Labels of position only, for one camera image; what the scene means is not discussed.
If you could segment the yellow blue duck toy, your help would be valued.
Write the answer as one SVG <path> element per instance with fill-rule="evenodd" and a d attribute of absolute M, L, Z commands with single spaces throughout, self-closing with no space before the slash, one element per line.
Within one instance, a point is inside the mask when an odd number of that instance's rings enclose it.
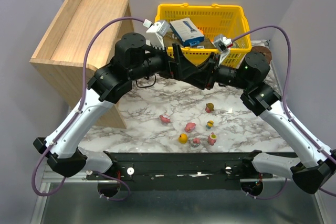
<path fill-rule="evenodd" d="M 207 124 L 206 124 L 206 127 L 207 127 L 208 129 L 211 129 L 213 126 L 214 126 L 214 122 L 211 121 L 211 120 L 209 120 L 209 121 L 207 122 Z"/>

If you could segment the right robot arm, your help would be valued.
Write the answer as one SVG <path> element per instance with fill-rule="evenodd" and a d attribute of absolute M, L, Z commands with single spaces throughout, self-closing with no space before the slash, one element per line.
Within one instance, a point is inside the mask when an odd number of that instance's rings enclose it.
<path fill-rule="evenodd" d="M 260 173 L 289 178 L 304 192 L 316 193 L 335 173 L 335 151 L 317 138 L 291 113 L 285 96 L 264 79 L 270 71 L 266 57 L 249 52 L 239 68 L 219 65 L 219 57 L 211 54 L 196 67 L 192 85 L 211 89 L 215 83 L 239 88 L 244 106 L 267 122 L 297 154 L 296 158 L 255 152 L 248 158 L 250 166 Z"/>

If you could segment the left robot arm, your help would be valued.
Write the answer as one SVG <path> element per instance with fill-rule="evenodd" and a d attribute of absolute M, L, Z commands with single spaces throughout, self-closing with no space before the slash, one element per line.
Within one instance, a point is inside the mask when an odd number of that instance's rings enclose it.
<path fill-rule="evenodd" d="M 79 148 L 79 143 L 97 120 L 132 90 L 133 81 L 156 73 L 185 80 L 202 71 L 183 56 L 179 45 L 173 49 L 171 59 L 163 49 L 147 45 L 142 35 L 123 35 L 115 45 L 114 57 L 85 83 L 82 98 L 66 119 L 46 138 L 34 140 L 49 167 L 67 178 L 82 170 L 108 171 L 113 165 L 110 154 L 86 151 Z"/>

